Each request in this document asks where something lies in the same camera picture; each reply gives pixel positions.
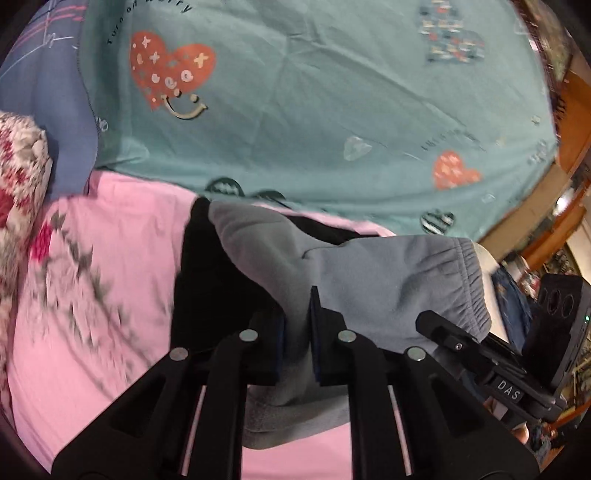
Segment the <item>knitted pillow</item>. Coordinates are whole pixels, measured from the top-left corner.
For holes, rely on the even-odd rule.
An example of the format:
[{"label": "knitted pillow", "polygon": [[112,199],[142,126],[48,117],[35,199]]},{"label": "knitted pillow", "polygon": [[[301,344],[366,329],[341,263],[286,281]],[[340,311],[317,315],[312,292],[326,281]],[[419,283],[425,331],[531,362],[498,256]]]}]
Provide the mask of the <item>knitted pillow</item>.
[{"label": "knitted pillow", "polygon": [[31,117],[0,112],[0,408],[11,422],[6,375],[10,314],[18,266],[26,256],[50,172],[45,132]]}]

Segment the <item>fabric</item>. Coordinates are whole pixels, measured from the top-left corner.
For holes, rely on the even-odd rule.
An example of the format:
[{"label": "fabric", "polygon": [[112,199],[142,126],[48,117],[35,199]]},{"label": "fabric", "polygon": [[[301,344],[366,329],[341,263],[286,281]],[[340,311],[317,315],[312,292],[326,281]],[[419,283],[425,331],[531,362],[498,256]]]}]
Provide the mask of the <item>fabric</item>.
[{"label": "fabric", "polygon": [[542,424],[530,427],[530,441],[528,445],[531,451],[534,452],[535,459],[538,460],[540,465],[543,465],[552,449],[552,442],[549,435],[545,433]]},{"label": "fabric", "polygon": [[88,197],[40,215],[8,379],[17,432],[45,468],[168,352],[193,201],[179,187],[93,173]]},{"label": "fabric", "polygon": [[499,269],[499,264],[496,262],[490,252],[481,245],[474,244],[474,250],[478,256],[478,263],[482,272],[482,286],[484,288],[484,301],[486,309],[491,316],[491,333],[496,335],[501,340],[509,342],[499,304],[496,301],[495,286],[493,285],[491,276]]},{"label": "fabric", "polygon": [[[352,220],[347,220],[346,218],[330,215],[328,213],[296,212],[295,210],[289,208],[278,207],[276,205],[269,205],[266,203],[254,203],[253,205],[269,208],[271,210],[275,210],[276,212],[280,212],[286,217],[288,217],[295,225],[298,225],[298,220],[296,219],[297,217],[305,217],[315,221],[316,223],[321,223],[322,225],[329,226],[333,229],[356,232],[361,236],[395,236],[394,233],[392,233],[390,230],[383,227],[382,225],[378,225],[377,223],[373,222],[368,222],[367,220],[363,222],[354,222]],[[313,236],[314,238],[318,238],[314,235],[313,231],[303,228],[301,225],[299,226],[299,228],[300,230]]]},{"label": "fabric", "polygon": [[[223,338],[247,328],[255,311],[269,302],[269,294],[240,274],[228,258],[207,217],[209,206],[207,199],[197,199],[185,228],[181,270],[174,286],[171,349],[214,348]],[[362,237],[307,217],[288,218],[302,232],[332,245]],[[232,301],[228,301],[230,292]]]},{"label": "fabric", "polygon": [[0,66],[0,109],[31,115],[47,132],[50,200],[83,193],[96,160],[97,125],[77,59],[87,3],[48,0]]},{"label": "fabric", "polygon": [[45,132],[30,117],[0,112],[0,408],[10,422],[6,367],[18,268],[50,172]]},{"label": "fabric", "polygon": [[509,342],[521,352],[531,330],[532,314],[524,293],[504,268],[492,275],[495,294]]},{"label": "fabric", "polygon": [[[349,328],[391,351],[418,345],[437,353],[436,344],[415,329],[424,310],[440,313],[479,340],[490,328],[478,258],[469,240],[397,236],[334,247],[276,212],[222,202],[210,205],[209,219],[232,264],[263,287],[287,318],[280,383],[248,390],[247,447],[269,448],[348,421],[346,388],[320,388],[314,379],[306,322],[313,285],[324,307],[341,312]],[[194,274],[208,278],[200,271]],[[219,288],[224,310],[241,301],[241,294],[224,283]],[[212,297],[218,308],[220,301]]]},{"label": "fabric", "polygon": [[97,166],[477,240],[557,146],[516,25],[506,0],[92,1]]}]

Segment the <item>red heart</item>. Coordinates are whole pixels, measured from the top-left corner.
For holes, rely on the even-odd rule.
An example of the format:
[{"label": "red heart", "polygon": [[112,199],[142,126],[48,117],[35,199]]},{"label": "red heart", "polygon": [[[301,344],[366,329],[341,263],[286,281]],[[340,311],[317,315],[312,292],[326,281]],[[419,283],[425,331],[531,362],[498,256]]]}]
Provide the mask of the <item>red heart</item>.
[{"label": "red heart", "polygon": [[203,85],[216,67],[216,54],[207,45],[193,43],[172,53],[153,32],[139,31],[129,49],[131,76],[153,110],[162,105],[162,95],[175,90],[192,92]]},{"label": "red heart", "polygon": [[433,166],[433,180],[437,190],[447,190],[479,182],[482,180],[482,175],[478,170],[466,169],[457,153],[445,151]]}]

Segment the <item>white heart print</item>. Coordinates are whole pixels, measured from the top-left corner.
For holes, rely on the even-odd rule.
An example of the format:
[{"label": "white heart print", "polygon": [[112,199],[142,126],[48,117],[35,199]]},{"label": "white heart print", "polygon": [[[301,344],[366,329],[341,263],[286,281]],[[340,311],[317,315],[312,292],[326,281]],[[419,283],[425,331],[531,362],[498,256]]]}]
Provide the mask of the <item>white heart print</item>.
[{"label": "white heart print", "polygon": [[366,156],[373,147],[363,141],[363,138],[349,137],[345,142],[344,157],[346,161],[359,160]]}]

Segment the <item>pink blanket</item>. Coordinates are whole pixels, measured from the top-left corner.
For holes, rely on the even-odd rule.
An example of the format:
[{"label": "pink blanket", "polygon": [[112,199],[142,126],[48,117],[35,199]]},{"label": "pink blanket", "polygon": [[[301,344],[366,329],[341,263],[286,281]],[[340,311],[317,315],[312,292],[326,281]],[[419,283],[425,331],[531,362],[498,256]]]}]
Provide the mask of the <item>pink blanket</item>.
[{"label": "pink blanket", "polygon": [[[18,433],[47,469],[167,353],[193,200],[179,187],[95,172],[88,197],[60,199],[41,215],[20,289],[8,379]],[[314,217],[376,232],[375,225]],[[257,480],[350,478],[349,427],[245,450],[243,469],[244,478]]]}]

